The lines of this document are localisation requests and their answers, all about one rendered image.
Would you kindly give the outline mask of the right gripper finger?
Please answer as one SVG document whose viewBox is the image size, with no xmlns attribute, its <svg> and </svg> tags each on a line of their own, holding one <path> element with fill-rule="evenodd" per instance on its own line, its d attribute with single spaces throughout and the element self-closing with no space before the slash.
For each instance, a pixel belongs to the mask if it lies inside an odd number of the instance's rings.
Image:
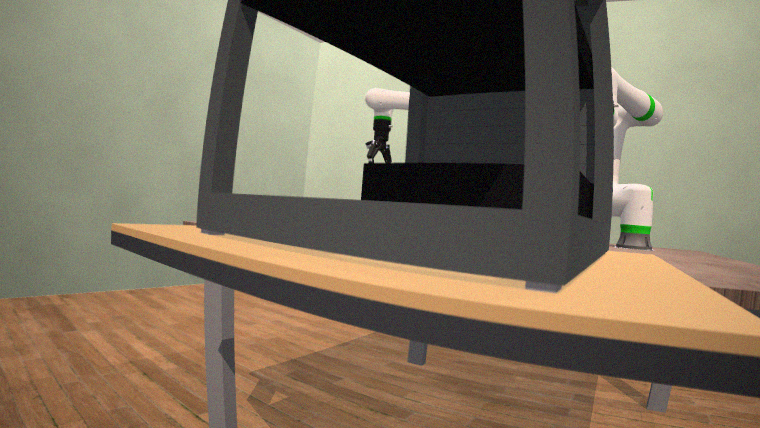
<svg viewBox="0 0 760 428">
<path fill-rule="evenodd" d="M 378 153 L 378 151 L 383 147 L 383 144 L 381 144 L 379 146 L 379 148 L 376 148 L 376 144 L 377 144 L 377 140 L 372 140 L 371 146 L 370 146 L 369 151 L 367 153 L 367 157 L 368 157 L 369 163 L 374 163 L 374 157 L 376 156 L 376 154 Z"/>
<path fill-rule="evenodd" d="M 381 153 L 383 155 L 384 161 L 392 162 L 391 154 L 390 154 L 390 145 L 389 144 L 387 144 L 387 146 L 383 145 L 383 147 L 384 147 L 384 152 L 381 152 Z"/>
</svg>

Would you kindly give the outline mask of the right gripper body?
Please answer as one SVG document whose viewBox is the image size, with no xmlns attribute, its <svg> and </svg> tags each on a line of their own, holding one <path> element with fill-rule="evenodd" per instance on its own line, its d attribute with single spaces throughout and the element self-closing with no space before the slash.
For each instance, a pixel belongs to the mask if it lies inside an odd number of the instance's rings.
<svg viewBox="0 0 760 428">
<path fill-rule="evenodd" d="M 389 131 L 386 130 L 375 130 L 374 132 L 374 140 L 377 140 L 376 148 L 379 148 L 381 144 L 386 145 L 386 142 L 389 138 Z M 384 151 L 384 147 L 380 149 L 380 151 Z"/>
</svg>

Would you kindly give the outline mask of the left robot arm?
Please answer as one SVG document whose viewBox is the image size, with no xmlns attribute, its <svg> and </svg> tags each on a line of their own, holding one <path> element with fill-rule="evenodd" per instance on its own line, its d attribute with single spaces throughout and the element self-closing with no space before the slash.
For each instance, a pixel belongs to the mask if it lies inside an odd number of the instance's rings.
<svg viewBox="0 0 760 428">
<path fill-rule="evenodd" d="M 653 190 L 641 184 L 618 184 L 618 178 L 627 129 L 635 126 L 658 124 L 662 119 L 663 109 L 656 99 L 627 83 L 613 68 L 612 86 L 614 108 L 612 216 L 620 217 L 621 227 L 621 234 L 616 247 L 652 250 L 650 230 L 652 227 Z"/>
</svg>

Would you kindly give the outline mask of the dark grey rack frame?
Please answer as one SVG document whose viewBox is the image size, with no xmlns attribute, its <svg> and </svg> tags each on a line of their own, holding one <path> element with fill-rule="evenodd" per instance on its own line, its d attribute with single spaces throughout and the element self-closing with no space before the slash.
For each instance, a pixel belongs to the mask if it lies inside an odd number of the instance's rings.
<svg viewBox="0 0 760 428">
<path fill-rule="evenodd" d="M 232 194 L 258 11 L 410 85 L 361 200 Z M 196 228 L 555 294 L 609 251 L 609 42 L 606 0 L 228 0 Z"/>
</svg>

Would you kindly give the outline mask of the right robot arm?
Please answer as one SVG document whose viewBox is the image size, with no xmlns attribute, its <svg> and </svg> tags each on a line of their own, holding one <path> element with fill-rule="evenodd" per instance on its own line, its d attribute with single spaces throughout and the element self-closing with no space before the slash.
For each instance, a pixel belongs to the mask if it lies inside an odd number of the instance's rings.
<svg viewBox="0 0 760 428">
<path fill-rule="evenodd" d="M 391 131 L 393 109 L 408 110 L 409 92 L 397 92 L 374 88 L 365 96 L 366 104 L 374 109 L 373 130 Z"/>
</svg>

